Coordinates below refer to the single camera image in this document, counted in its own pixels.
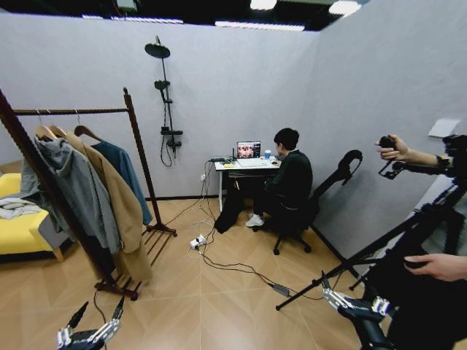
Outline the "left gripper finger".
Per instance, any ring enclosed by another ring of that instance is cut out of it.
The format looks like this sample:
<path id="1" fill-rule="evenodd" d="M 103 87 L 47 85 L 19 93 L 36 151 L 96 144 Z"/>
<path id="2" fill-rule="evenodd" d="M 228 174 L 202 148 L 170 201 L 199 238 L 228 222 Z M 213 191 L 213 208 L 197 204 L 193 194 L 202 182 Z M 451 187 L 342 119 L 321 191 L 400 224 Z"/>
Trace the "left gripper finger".
<path id="1" fill-rule="evenodd" d="M 90 337 L 91 343 L 108 343 L 121 327 L 121 317 L 123 315 L 123 305 L 125 297 L 121 297 L 117 307 L 114 310 L 112 318 L 101 326 Z"/>
<path id="2" fill-rule="evenodd" d="M 89 302 L 86 301 L 71 317 L 65 327 L 62 327 L 56 334 L 56 346 L 67 347 L 72 343 L 74 328 L 80 323 Z"/>

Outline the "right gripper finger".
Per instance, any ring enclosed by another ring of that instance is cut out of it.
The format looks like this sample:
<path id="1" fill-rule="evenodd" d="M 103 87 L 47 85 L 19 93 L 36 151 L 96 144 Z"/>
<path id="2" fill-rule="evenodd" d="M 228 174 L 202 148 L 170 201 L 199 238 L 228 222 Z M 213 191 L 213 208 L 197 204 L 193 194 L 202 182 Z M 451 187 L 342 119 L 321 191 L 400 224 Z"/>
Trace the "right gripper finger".
<path id="1" fill-rule="evenodd" d="M 390 301 L 377 295 L 372 302 L 372 311 L 375 314 L 386 316 L 389 310 Z"/>
<path id="2" fill-rule="evenodd" d="M 328 303 L 335 308 L 337 311 L 340 309 L 349 308 L 350 305 L 344 296 L 340 295 L 338 292 L 334 292 L 331 285 L 329 284 L 328 278 L 325 273 L 322 272 L 322 288 L 323 288 L 323 297 L 328 301 Z"/>

